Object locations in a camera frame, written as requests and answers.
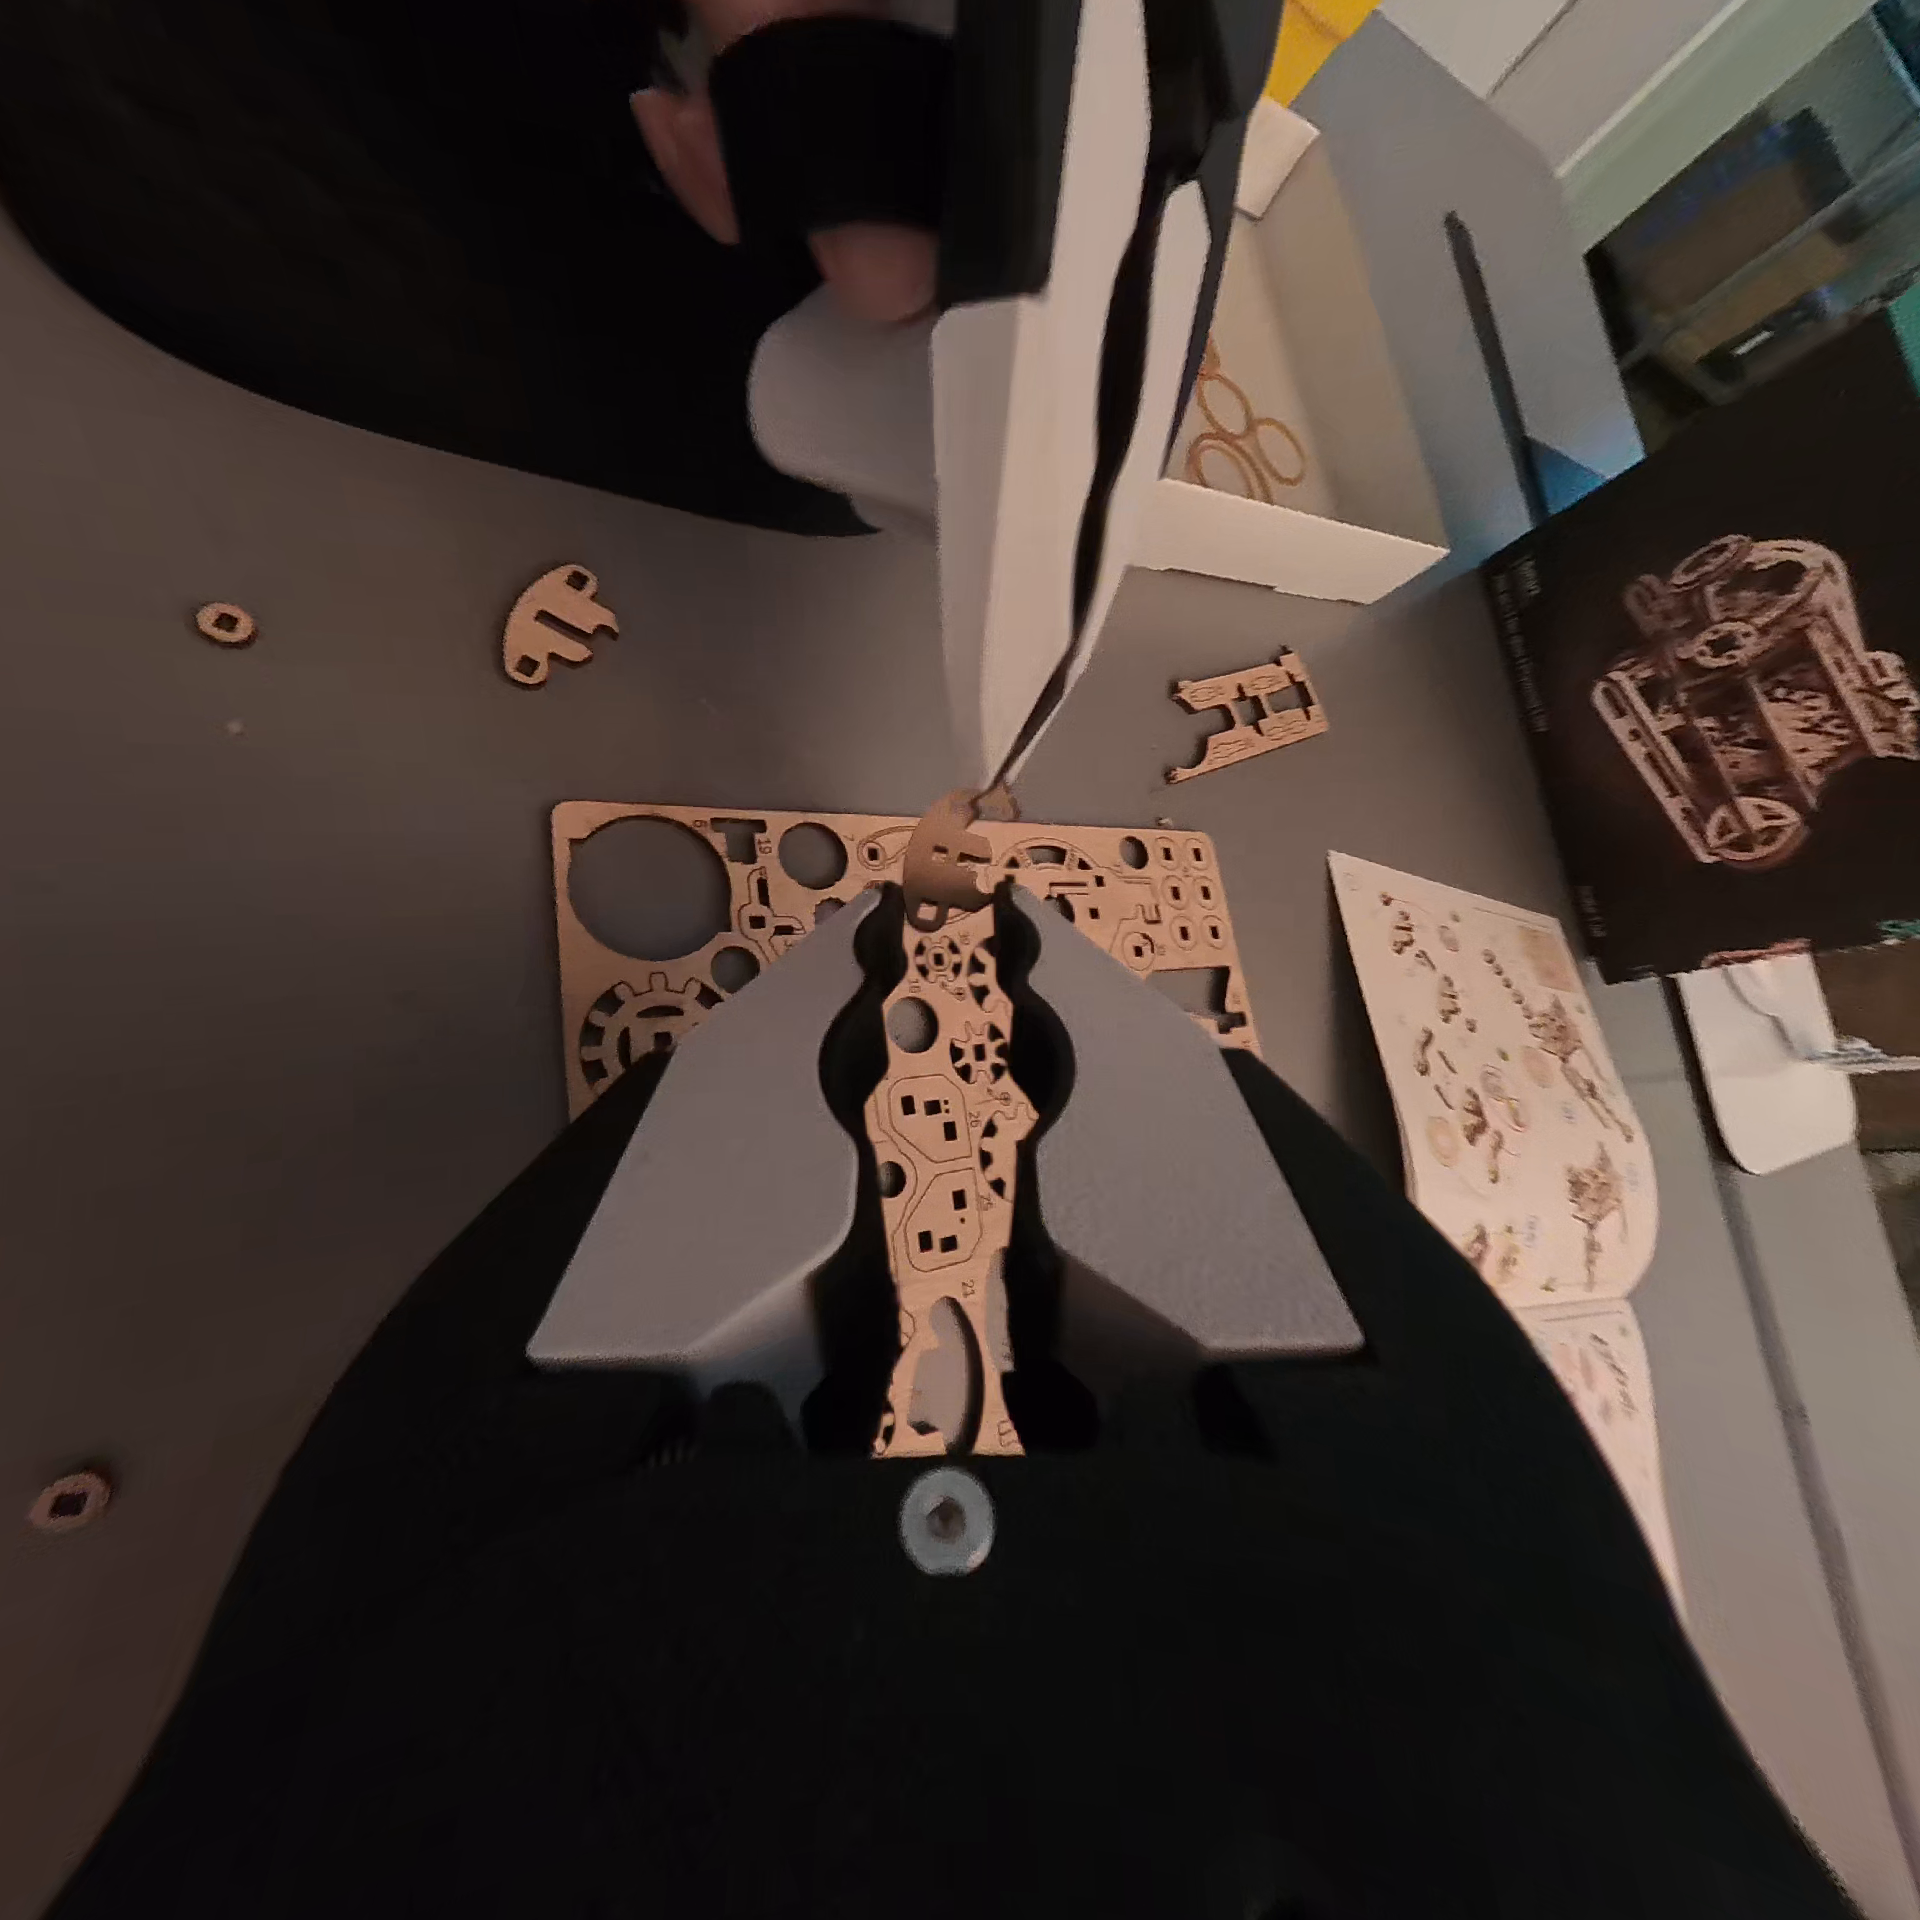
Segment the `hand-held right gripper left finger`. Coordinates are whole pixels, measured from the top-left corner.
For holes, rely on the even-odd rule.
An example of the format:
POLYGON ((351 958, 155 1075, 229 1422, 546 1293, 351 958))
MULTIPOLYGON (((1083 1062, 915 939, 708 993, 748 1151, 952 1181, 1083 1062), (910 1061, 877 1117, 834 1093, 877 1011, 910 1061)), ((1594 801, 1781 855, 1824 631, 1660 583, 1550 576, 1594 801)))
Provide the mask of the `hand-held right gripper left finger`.
POLYGON ((876 1406, 898 1355, 874 1150, 856 1109, 883 1041, 855 1015, 840 1089, 830 1033, 870 986, 860 945, 900 933, 870 886, 716 1008, 663 1064, 525 1341, 549 1374, 643 1369, 696 1392, 830 1384, 876 1406))

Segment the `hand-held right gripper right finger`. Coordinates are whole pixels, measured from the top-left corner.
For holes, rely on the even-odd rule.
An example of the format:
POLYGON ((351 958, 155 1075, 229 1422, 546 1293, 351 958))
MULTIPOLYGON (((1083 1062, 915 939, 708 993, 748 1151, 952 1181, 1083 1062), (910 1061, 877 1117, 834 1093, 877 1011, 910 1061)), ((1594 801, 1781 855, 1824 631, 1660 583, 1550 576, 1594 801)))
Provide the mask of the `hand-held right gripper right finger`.
POLYGON ((1120 1389, 1356 1355, 1356 1312, 1230 1051, 1015 880, 995 930, 1007 1064, 1036 1111, 1003 1259, 1015 1369, 1120 1389))

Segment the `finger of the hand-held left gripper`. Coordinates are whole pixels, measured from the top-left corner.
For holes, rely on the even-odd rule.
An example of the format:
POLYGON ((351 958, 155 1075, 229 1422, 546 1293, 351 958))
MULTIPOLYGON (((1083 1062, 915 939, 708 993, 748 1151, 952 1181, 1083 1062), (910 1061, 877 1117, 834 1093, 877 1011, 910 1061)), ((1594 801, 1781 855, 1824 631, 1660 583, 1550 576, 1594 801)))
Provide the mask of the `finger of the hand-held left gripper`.
POLYGON ((1012 784, 1091 666, 1183 418, 1236 210, 1240 160, 1206 155, 1178 179, 1147 162, 1095 357, 1093 464, 1067 542, 1067 642, 1000 759, 1012 784))
POLYGON ((1167 442, 1146 3, 1080 6, 1062 131, 1043 288, 957 304, 931 333, 959 784, 1015 779, 1086 674, 1167 442))

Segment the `wooden parts sheet with gears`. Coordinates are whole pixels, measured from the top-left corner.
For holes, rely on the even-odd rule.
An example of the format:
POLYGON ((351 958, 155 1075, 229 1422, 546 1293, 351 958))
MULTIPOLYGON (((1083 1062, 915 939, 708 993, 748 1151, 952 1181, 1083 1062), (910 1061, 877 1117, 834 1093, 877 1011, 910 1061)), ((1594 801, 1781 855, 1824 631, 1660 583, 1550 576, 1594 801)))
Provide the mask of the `wooden parts sheet with gears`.
MULTIPOLYGON (((910 833, 885 842, 876 866, 863 847, 848 850, 848 880, 898 888, 900 933, 860 945, 870 986, 837 1019, 822 1057, 837 1086, 851 1089, 840 1062, 855 1016, 877 1022, 885 1051, 856 1120, 874 1151, 898 1355, 879 1400, 853 1403, 851 1422, 876 1455, 1020 1455, 1024 1441, 1006 1400, 1015 1361, 1003 1257, 1015 1223, 1018 1147, 1036 1111, 1007 1064, 1015 1008, 1000 986, 992 904, 949 919, 932 934, 912 930, 900 886, 910 833)), ((845 893, 815 928, 856 896, 845 893)), ((773 926, 784 945, 767 944, 754 921, 758 909, 762 897, 749 888, 733 937, 733 945, 757 951, 757 978, 812 933, 774 896, 773 926)), ((739 992, 675 1037, 659 1053, 661 1067, 739 992)))

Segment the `white cardboard box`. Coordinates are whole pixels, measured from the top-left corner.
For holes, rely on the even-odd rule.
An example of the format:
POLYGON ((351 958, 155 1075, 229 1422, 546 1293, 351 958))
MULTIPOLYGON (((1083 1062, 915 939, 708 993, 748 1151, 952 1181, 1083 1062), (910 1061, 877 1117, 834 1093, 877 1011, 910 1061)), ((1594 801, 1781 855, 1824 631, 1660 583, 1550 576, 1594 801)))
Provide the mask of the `white cardboard box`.
POLYGON ((1302 438, 1307 478, 1276 507, 1182 479, 1190 383, 1140 566, 1368 606, 1450 552, 1328 149, 1310 121, 1266 97, 1240 146, 1210 333, 1258 408, 1302 438))

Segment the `small curved wooden part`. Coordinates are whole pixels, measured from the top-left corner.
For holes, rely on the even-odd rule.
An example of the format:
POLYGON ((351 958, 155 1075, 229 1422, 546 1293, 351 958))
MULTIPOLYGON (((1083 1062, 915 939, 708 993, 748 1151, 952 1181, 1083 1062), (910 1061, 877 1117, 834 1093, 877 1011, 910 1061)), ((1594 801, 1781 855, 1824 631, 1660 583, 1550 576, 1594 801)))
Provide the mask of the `small curved wooden part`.
POLYGON ((501 669, 519 688, 539 688, 554 665, 588 665, 595 645, 616 632, 616 615, 598 599, 596 576, 564 562, 515 599, 501 632, 501 669))
POLYGON ((950 919, 972 915, 992 904, 995 846, 981 830, 1020 817, 1007 782, 981 791, 956 787, 934 799, 912 830, 902 851, 902 915, 924 934, 943 930, 950 919))

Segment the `black model kit box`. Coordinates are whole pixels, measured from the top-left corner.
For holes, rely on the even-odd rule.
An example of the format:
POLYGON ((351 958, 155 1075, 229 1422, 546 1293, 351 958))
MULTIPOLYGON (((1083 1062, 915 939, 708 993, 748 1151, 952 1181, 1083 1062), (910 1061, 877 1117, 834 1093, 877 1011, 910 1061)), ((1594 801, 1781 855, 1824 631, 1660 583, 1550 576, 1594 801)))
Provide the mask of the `black model kit box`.
POLYGON ((1675 442, 1484 569, 1605 979, 1916 937, 1916 454, 1675 442))

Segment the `person's left hand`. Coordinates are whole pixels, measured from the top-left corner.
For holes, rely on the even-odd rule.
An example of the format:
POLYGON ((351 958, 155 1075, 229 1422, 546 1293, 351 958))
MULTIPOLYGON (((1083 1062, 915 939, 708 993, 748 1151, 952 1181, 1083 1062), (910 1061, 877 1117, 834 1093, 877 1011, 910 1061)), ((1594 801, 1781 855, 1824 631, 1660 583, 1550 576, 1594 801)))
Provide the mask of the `person's left hand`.
MULTIPOLYGON (((767 32, 780 21, 821 15, 886 15, 874 2, 691 2, 688 15, 711 54, 767 32)), ((712 102, 703 80, 691 88, 643 86, 630 113, 664 186, 708 238, 739 245, 736 205, 712 102)), ((838 307, 863 323, 920 320, 936 296, 936 234, 885 222, 851 222, 806 231, 806 251, 838 307)))

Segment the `pile of rubber bands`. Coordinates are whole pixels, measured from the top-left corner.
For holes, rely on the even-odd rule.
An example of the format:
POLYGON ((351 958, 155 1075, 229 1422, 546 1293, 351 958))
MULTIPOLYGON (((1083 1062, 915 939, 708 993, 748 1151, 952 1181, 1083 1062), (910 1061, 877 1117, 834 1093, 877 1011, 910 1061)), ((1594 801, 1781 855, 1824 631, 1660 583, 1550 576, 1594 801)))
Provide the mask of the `pile of rubber bands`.
POLYGON ((1276 507, 1298 489, 1310 469, 1302 438, 1266 416, 1224 370, 1210 333, 1190 390, 1192 426, 1182 453, 1182 479, 1276 507))

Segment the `yellow plastic bin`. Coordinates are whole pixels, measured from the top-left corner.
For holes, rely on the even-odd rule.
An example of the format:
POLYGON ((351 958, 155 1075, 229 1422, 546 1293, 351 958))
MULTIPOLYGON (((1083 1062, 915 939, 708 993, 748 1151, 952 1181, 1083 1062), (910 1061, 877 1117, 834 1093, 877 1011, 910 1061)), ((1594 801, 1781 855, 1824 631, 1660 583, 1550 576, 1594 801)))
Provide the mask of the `yellow plastic bin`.
POLYGON ((1261 94, 1292 107, 1328 58, 1378 11, 1375 0, 1284 0, 1261 94))

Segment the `instruction booklet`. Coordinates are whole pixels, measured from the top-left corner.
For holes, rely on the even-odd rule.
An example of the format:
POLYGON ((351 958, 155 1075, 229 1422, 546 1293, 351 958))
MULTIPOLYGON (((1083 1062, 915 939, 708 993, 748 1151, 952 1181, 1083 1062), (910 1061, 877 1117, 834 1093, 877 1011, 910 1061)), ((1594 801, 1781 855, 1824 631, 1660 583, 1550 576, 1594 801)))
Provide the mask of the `instruction booklet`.
POLYGON ((1660 1233, 1647 1135, 1548 913, 1328 855, 1410 1202, 1520 1321, 1684 1607, 1631 1304, 1660 1233))

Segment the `white cardboard piece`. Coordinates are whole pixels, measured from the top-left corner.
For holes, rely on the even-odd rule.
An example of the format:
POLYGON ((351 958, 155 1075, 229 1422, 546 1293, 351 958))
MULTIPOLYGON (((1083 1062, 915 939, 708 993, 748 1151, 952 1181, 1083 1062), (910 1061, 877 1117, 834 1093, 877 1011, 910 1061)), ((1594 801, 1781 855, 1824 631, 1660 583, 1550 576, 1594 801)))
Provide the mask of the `white cardboard piece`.
POLYGON ((1781 952, 1674 979, 1720 1145, 1774 1173, 1858 1145, 1851 1075, 1812 954, 1781 952))

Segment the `black ribbed oval pad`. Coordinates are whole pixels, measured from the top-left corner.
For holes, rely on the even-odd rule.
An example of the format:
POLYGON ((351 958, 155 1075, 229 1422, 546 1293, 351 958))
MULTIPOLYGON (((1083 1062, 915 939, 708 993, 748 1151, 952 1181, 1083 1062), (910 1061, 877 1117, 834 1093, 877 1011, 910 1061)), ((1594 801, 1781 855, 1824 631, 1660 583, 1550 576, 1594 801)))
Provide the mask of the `black ribbed oval pad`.
POLYGON ((7 2, 4 205, 144 342, 340 424, 794 536, 748 379, 805 254, 723 246, 632 94, 692 3, 7 2))

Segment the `wooden frame-shaped part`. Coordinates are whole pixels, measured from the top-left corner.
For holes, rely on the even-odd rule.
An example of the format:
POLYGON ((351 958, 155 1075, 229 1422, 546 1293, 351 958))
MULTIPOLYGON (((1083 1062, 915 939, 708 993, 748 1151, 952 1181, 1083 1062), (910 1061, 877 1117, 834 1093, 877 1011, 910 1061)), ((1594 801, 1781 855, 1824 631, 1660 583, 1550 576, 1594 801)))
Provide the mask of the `wooden frame-shaped part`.
POLYGON ((1188 714, 1220 714, 1196 759, 1165 768, 1165 784, 1187 784, 1319 738, 1331 729, 1311 671, 1298 648, 1228 674, 1173 680, 1167 696, 1188 714))

